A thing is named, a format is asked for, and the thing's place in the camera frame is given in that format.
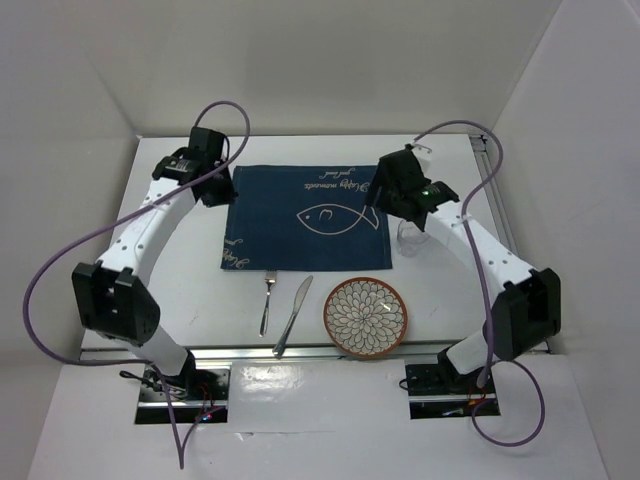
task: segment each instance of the fish drawing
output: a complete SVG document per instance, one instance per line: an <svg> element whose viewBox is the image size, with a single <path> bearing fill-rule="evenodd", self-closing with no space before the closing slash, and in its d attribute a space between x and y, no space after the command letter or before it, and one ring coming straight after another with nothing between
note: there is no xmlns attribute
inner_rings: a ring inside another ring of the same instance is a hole
<svg viewBox="0 0 640 480"><path fill-rule="evenodd" d="M354 228L361 220L377 230L380 219L376 211L365 206L362 211L336 203L314 205L296 214L305 228L319 235L340 235Z"/></svg>

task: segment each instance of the knife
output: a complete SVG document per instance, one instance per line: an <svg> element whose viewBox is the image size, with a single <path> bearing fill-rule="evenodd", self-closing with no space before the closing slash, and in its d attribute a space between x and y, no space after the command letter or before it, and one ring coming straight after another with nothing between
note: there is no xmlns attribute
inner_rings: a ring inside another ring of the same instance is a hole
<svg viewBox="0 0 640 480"><path fill-rule="evenodd" d="M280 358L284 353L287 339L289 338L289 334L291 333L291 329L293 328L293 322L296 321L296 317L298 316L298 312L300 311L300 307L302 307L302 302L304 301L304 297L307 295L307 291L309 290L312 281L313 275L309 275L307 278L305 278L304 282L302 282L300 288L298 288L296 298L293 300L293 311L291 312L289 323L287 323L287 328L284 329L280 340L278 340L276 346L273 347L273 350L271 350L273 355L277 358Z"/></svg>

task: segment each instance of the clear glass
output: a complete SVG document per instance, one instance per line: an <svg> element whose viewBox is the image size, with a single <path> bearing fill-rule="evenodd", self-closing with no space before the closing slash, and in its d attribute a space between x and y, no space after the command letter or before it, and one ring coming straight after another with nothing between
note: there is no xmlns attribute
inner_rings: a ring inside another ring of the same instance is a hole
<svg viewBox="0 0 640 480"><path fill-rule="evenodd" d="M413 222L402 220L398 225L398 252L403 257L415 257L429 238L430 235L422 232Z"/></svg>

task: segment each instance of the plate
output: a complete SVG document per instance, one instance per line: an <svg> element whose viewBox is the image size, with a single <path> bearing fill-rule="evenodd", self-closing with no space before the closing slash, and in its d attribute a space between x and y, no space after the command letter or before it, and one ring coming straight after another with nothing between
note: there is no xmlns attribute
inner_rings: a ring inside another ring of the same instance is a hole
<svg viewBox="0 0 640 480"><path fill-rule="evenodd" d="M407 308L393 288L358 277L333 289L324 305L324 326L336 346L362 358L386 355L407 332Z"/></svg>

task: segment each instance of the white wall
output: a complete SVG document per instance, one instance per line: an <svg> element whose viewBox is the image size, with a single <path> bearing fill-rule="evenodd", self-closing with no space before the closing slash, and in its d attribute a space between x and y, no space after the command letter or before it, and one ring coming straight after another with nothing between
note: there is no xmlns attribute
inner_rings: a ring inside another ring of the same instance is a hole
<svg viewBox="0 0 640 480"><path fill-rule="evenodd" d="M493 124L559 3L59 1L128 117L153 135L186 133L219 98L246 106L263 134ZM217 119L241 131L237 116Z"/></svg>
<svg viewBox="0 0 640 480"><path fill-rule="evenodd" d="M24 289L53 252L112 219L135 136L50 0L0 6L0 476L26 478L60 367L31 345ZM42 339L77 355L71 255L33 304Z"/></svg>
<svg viewBox="0 0 640 480"><path fill-rule="evenodd" d="M629 1L565 0L496 127L509 220L521 251L562 277L562 340L612 479L638 478L640 445L640 1Z"/></svg>

